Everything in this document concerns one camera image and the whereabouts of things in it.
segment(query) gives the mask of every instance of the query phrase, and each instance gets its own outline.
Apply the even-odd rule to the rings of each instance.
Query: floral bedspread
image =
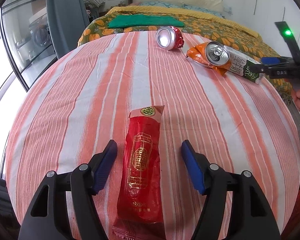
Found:
[[[78,46],[85,44],[89,41],[99,39],[103,36],[113,33],[135,32],[135,31],[156,31],[160,26],[136,26],[128,27],[125,29],[116,28],[109,29],[108,23],[119,14],[137,14],[138,12],[114,12],[107,14],[94,20],[83,32],[78,41]],[[226,46],[232,47],[242,53],[260,61],[262,57],[278,57],[279,55],[268,45],[266,45],[261,37],[254,37],[250,34],[231,28],[220,22],[215,22],[207,19],[198,19],[195,17],[186,16],[183,14],[167,14],[167,13],[142,13],[145,15],[170,15],[175,19],[185,23],[184,28],[180,28],[183,33],[190,33],[205,37],[207,39],[220,42]],[[282,79],[269,80],[276,88],[282,99],[289,104],[291,102],[291,89],[290,83]]]

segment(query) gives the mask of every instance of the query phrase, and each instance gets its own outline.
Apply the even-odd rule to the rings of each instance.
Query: blue floral pillow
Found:
[[[194,11],[199,11],[199,12],[210,13],[210,14],[213,14],[213,15],[218,16],[220,18],[223,18],[222,15],[219,12],[209,10],[209,9],[206,9],[206,8],[197,7],[197,6],[193,6],[193,5],[186,5],[186,4],[183,5],[183,8],[184,9],[189,9],[189,10],[194,10]]]
[[[215,16],[218,16],[220,18],[223,18],[222,15],[219,12],[213,11],[213,10],[209,10],[206,8],[201,8],[201,7],[196,7],[193,5],[186,5],[183,4],[182,6],[178,6],[172,3],[168,3],[168,2],[164,2],[164,1],[159,1],[159,0],[155,0],[155,1],[144,1],[139,3],[138,5],[142,5],[142,6],[159,6],[159,7],[166,7],[166,8],[182,8],[182,9],[189,9],[189,10],[194,10],[194,11],[199,11],[199,12],[205,12],[205,13],[210,13],[213,14]]]
[[[166,7],[166,8],[183,8],[183,6],[178,6],[172,3],[164,2],[164,1],[144,1],[141,2],[139,5],[142,6],[159,6],[159,7]]]

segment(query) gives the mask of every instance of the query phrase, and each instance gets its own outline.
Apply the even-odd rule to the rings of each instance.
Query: striped tablecloth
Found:
[[[84,44],[30,89],[7,146],[7,186],[19,222],[47,171],[72,171],[114,139],[118,157],[94,201],[109,239],[117,239],[112,225],[129,112],[165,105],[159,152],[167,240],[191,238],[205,200],[182,161],[184,139],[226,171],[252,171],[282,231],[297,197],[300,146],[278,93],[265,78],[257,85],[191,65],[181,50],[161,49],[155,34],[113,34]],[[183,35],[186,48],[208,41]],[[80,238],[70,194],[67,202],[72,232]],[[228,195],[220,238],[226,235],[230,206]]]

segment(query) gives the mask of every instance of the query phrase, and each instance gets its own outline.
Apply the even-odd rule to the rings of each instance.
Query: can pull tab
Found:
[[[220,46],[216,46],[210,53],[209,56],[213,61],[219,61],[221,59],[221,55],[223,53],[223,48]]]
[[[216,56],[221,56],[221,54],[223,53],[223,48],[221,48],[220,46],[215,47],[215,49],[213,50],[214,55]]]

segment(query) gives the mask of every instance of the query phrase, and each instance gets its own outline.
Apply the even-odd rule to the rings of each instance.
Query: gold logo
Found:
[[[141,114],[143,114],[145,116],[154,116],[155,109],[152,106],[148,106],[148,107],[142,108],[141,109]]]
[[[149,155],[144,148],[138,148],[133,155],[132,165],[137,171],[144,171],[148,167]]]

